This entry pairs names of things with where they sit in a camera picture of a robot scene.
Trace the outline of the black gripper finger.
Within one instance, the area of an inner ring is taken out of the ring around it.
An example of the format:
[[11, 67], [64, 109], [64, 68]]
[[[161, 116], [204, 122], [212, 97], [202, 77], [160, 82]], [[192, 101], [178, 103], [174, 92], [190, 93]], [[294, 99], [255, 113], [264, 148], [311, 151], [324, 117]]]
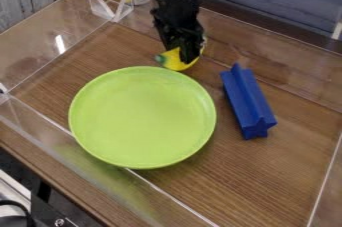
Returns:
[[180, 61], [190, 64], [202, 54], [206, 38], [199, 35], [182, 35], [179, 38]]
[[157, 25], [156, 29], [166, 50], [176, 48], [179, 46], [178, 29], [170, 25]]

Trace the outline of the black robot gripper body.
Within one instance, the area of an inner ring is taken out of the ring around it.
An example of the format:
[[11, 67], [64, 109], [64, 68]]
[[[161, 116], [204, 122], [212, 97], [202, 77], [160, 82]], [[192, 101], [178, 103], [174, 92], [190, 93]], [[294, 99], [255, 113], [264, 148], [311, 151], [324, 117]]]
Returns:
[[151, 10], [153, 25], [170, 25], [182, 35], [203, 35], [198, 21], [200, 0], [155, 0], [156, 7]]

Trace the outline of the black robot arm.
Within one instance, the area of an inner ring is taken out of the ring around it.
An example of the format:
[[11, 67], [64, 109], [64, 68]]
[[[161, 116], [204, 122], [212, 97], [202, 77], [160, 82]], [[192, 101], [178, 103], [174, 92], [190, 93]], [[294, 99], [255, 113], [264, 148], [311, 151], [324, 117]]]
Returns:
[[153, 25], [167, 53], [190, 66], [199, 58], [204, 44], [204, 30], [198, 21], [200, 0], [155, 0], [151, 9]]

